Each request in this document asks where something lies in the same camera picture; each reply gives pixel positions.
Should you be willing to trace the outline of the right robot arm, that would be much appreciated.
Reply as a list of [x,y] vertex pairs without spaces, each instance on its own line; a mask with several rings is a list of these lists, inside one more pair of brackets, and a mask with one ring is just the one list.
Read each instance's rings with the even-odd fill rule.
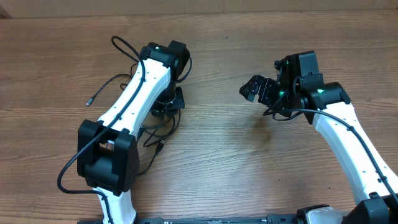
[[323,136],[350,184],[350,212],[327,204],[300,208],[276,223],[397,223],[397,175],[361,127],[351,98],[338,82],[325,83],[314,51],[274,62],[275,80],[253,76],[240,89],[248,101],[266,105],[265,116],[290,121],[303,114]]

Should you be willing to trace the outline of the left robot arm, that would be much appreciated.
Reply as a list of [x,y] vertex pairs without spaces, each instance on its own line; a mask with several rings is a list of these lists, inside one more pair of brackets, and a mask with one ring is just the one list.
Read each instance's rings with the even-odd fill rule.
[[78,129],[78,149],[73,160],[100,200],[103,217],[98,223],[135,223],[137,213],[131,201],[131,187],[142,175],[137,142],[146,127],[148,114],[169,117],[179,124],[184,108],[178,83],[183,70],[192,65],[187,46],[175,40],[168,46],[149,43],[132,56],[136,71],[114,105],[97,121],[84,120]]

